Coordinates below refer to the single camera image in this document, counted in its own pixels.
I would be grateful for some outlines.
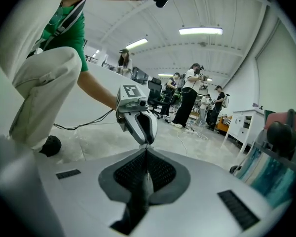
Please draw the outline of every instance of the black shoe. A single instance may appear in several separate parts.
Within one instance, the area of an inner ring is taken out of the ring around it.
[[[56,136],[49,135],[40,153],[50,157],[57,154],[60,151],[60,148],[60,140]]]

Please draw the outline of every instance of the red object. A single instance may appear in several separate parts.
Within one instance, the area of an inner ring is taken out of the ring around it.
[[[267,121],[264,128],[268,129],[270,125],[275,121],[285,124],[286,120],[287,120],[287,113],[272,113],[267,117]]]

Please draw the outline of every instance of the green shirt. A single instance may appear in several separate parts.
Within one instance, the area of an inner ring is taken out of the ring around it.
[[[65,17],[68,16],[68,14],[73,10],[74,6],[70,7],[63,7],[63,15],[61,20],[57,22],[55,25],[47,25],[43,31],[42,39],[48,40],[57,30],[60,23],[65,19]],[[84,53],[83,53],[83,41],[84,41],[84,16],[83,13],[80,15],[78,20],[74,23],[73,26],[69,28],[68,31],[66,31],[63,34],[60,34],[59,36],[56,36],[44,49],[44,51],[51,50],[54,48],[58,48],[61,46],[69,46],[74,48],[82,62],[81,71],[87,71],[88,66],[84,59]],[[40,48],[44,48],[46,42],[42,42],[40,44]]]

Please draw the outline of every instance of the robotic arm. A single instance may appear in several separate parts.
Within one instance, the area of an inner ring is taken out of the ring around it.
[[[148,98],[137,85],[121,85],[116,97],[116,118],[140,144],[152,144],[157,135],[157,119],[148,109]]]

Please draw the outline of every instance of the gray floor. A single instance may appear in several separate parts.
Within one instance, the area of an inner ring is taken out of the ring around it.
[[[216,164],[226,170],[235,165],[240,148],[231,140],[222,146],[223,135],[205,128],[193,126],[209,140],[203,140],[193,134],[178,133],[179,129],[158,120],[158,134],[153,146],[156,149],[167,150],[185,155],[186,151],[178,136],[187,148],[187,156]],[[62,142],[61,151],[50,159],[55,163],[66,163],[78,160],[91,160],[107,157],[139,147],[129,132],[123,132],[117,123],[99,124],[81,127],[75,131],[53,128],[51,135],[57,136]]]

